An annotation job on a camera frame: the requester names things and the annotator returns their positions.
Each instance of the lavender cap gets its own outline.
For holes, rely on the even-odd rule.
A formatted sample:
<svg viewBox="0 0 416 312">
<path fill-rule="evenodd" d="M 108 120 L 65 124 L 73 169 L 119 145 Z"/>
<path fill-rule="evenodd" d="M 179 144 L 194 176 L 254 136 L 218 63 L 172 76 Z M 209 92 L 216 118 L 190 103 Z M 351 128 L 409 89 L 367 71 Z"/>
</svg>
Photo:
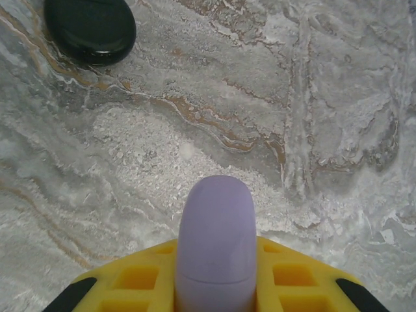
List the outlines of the lavender cap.
<svg viewBox="0 0 416 312">
<path fill-rule="evenodd" d="M 176 311 L 253 311 L 256 270 L 250 191 L 234 177 L 202 179 L 188 195 L 179 228 Z"/>
</svg>

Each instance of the marble surface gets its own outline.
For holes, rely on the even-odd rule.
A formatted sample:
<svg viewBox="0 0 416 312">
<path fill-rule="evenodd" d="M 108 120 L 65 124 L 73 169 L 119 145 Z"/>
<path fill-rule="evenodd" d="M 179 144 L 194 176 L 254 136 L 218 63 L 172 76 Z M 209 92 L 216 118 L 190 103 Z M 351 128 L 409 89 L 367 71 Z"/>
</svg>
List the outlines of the marble surface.
<svg viewBox="0 0 416 312">
<path fill-rule="evenodd" d="M 176 237 L 201 177 L 258 234 L 416 311 L 416 57 L 405 0 L 129 0 L 132 53 L 78 66 L 0 2 L 0 311 Z"/>
</svg>

